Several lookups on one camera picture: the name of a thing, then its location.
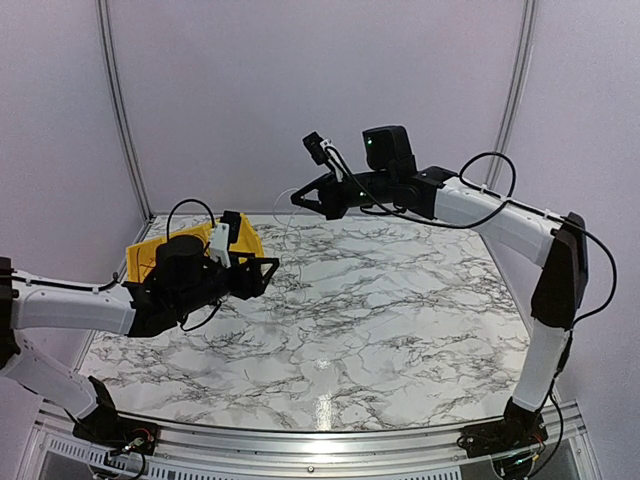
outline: table top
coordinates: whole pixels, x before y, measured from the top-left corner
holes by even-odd
[[[229,298],[191,333],[96,334],[81,372],[104,380],[118,408],[336,431],[502,414],[528,335],[477,234],[387,218],[249,219],[266,255],[282,262],[263,296]],[[172,229],[203,221],[174,217]]]

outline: metal frame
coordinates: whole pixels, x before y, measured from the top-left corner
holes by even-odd
[[[516,52],[516,60],[513,64],[513,73],[511,75],[511,85],[509,86],[509,94],[507,95],[507,103],[502,115],[502,122],[498,131],[494,151],[505,153],[511,139],[513,124],[515,122],[520,100],[522,99],[522,91],[527,77],[529,62],[531,60],[531,50],[533,44],[533,36],[535,31],[538,0],[525,0],[522,11],[522,22],[520,24],[520,39],[518,41],[518,50]],[[503,160],[494,157],[491,160],[485,182],[489,188],[494,188],[500,178]]]
[[[596,461],[591,440],[587,435],[570,439],[571,452],[581,480],[600,480],[600,469]]]
[[[564,439],[584,445],[586,428],[575,402],[562,406]],[[549,444],[557,440],[559,418],[555,408],[543,411]],[[468,459],[456,440],[464,423],[394,431],[318,433],[272,432],[191,425],[154,419],[161,427],[156,453],[149,458],[149,475],[166,478],[162,471],[184,470],[216,473],[212,478],[420,478],[434,471],[452,471],[490,457]],[[54,436],[86,448],[71,437],[73,423],[64,411],[44,402],[38,413],[18,479],[37,478],[47,451],[45,442]],[[89,446],[99,453],[106,448]],[[509,454],[493,459],[508,457]],[[580,463],[583,458],[576,457]],[[588,472],[589,465],[582,471]],[[586,479],[598,479],[586,476]]]
[[[115,58],[115,47],[113,43],[113,32],[111,29],[111,14],[109,12],[109,3],[107,0],[96,0],[96,10],[98,14],[98,27],[100,30],[100,40],[102,46],[102,55],[104,57],[107,81],[109,84],[109,92],[111,93],[111,103],[115,114],[116,126],[122,143],[127,171],[133,191],[136,196],[138,207],[142,218],[146,221],[153,217],[153,210],[149,204],[149,197],[145,189],[142,179],[142,172],[138,162],[135,145],[129,128],[127,112],[124,106],[124,98],[122,96],[122,87],[120,85],[120,77],[118,75],[118,66]]]

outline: metal pole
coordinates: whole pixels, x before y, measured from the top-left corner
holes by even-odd
[[[105,61],[109,91],[111,93],[111,103],[113,105],[118,134],[122,142],[127,171],[129,172],[129,178],[131,179],[140,213],[145,221],[149,221],[153,218],[153,212],[149,205],[149,198],[142,179],[142,172],[131,136],[127,112],[124,107],[122,87],[120,86],[120,77],[118,75],[118,66],[115,58],[111,15],[109,13],[107,0],[96,0],[96,9],[98,11],[98,28],[100,30],[102,54]]]
[[[498,138],[496,139],[494,146],[494,150],[496,152],[505,153],[509,146],[509,140],[513,131],[513,124],[515,122],[518,106],[520,105],[520,100],[522,98],[524,83],[527,76],[527,68],[529,67],[529,60],[531,58],[531,46],[533,43],[535,21],[538,11],[537,7],[538,0],[526,0],[524,2],[522,22],[520,25],[520,39],[518,41],[516,60],[513,65],[511,85],[509,87],[507,103],[502,115],[502,122],[500,123],[500,130],[498,131]],[[498,183],[502,164],[503,160],[500,158],[494,157],[491,160],[491,164],[489,165],[489,170],[487,171],[487,176],[485,178],[485,183],[489,188],[494,188]]]

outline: camera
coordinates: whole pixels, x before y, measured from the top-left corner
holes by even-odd
[[[393,180],[415,175],[416,159],[402,125],[387,125],[362,132],[367,164],[374,171],[388,171]]]

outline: black mount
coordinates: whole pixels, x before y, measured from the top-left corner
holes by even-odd
[[[395,181],[389,172],[356,173],[355,178],[380,203],[391,203],[424,218],[433,220],[436,193],[455,172],[429,167],[402,181]],[[307,198],[315,193],[317,200]],[[345,216],[353,207],[371,207],[373,202],[352,180],[338,182],[327,173],[291,195],[291,203],[324,215],[327,220]]]
[[[18,291],[12,286],[12,274],[11,259],[0,257],[0,369],[4,368],[12,356],[20,353],[11,328],[13,301],[18,298]]]
[[[518,407],[511,399],[503,418],[468,425],[460,433],[458,446],[467,452],[469,458],[517,450],[549,438],[540,412]]]
[[[571,329],[589,280],[584,219],[569,213],[555,232],[531,297],[531,316],[548,327]]]
[[[98,407],[85,418],[77,420],[73,436],[115,449],[121,449],[136,438],[144,438],[145,442],[137,447],[137,451],[153,455],[158,441],[158,425],[119,415],[104,384],[93,377],[89,377],[89,381],[96,390]]]

